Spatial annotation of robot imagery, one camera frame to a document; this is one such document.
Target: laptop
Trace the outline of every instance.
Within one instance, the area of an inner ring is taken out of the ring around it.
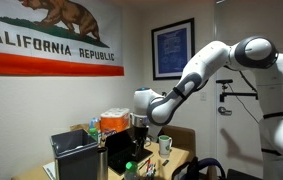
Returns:
[[[119,133],[107,137],[105,146],[108,148],[108,166],[118,175],[125,172],[125,165],[129,161],[137,163],[152,154],[151,151],[142,148],[137,157],[132,156],[134,152],[135,128],[131,127]]]

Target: wooden table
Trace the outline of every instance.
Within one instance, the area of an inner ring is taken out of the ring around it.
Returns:
[[[170,157],[168,158],[169,163],[165,166],[162,166],[162,163],[166,160],[160,157],[159,155],[159,144],[151,142],[151,145],[145,147],[146,149],[153,152],[153,156],[150,158],[151,163],[156,164],[156,180],[167,180],[171,179],[173,171],[179,167],[184,162],[190,160],[190,155],[188,151],[172,147]],[[145,176],[146,166],[139,170],[141,176]],[[122,180],[123,175],[119,176],[114,171],[109,168],[108,171],[109,180]],[[11,180],[50,180],[46,172],[43,170],[42,165],[37,166],[23,174],[12,177]]]

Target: white door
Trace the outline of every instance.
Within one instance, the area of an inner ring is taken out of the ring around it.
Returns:
[[[216,40],[234,45],[250,36],[262,35],[270,39],[283,53],[283,1],[282,0],[225,0],[216,4]],[[255,85],[251,72],[243,72]],[[253,93],[239,72],[225,68],[217,72],[217,80],[232,79],[234,92]],[[225,92],[231,92],[227,85]],[[216,95],[222,93],[222,84],[216,85]],[[232,114],[217,112],[217,159],[227,169],[235,169],[262,177],[262,154],[257,121],[262,112],[255,97],[226,96],[217,99],[217,108],[224,107]]]

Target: framed picture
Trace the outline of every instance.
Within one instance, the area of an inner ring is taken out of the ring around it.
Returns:
[[[153,80],[180,79],[194,56],[194,18],[151,31]]]

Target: orange container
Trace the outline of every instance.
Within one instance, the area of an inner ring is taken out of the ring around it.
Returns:
[[[112,108],[101,114],[101,132],[103,134],[121,132],[129,126],[129,109],[127,108]]]

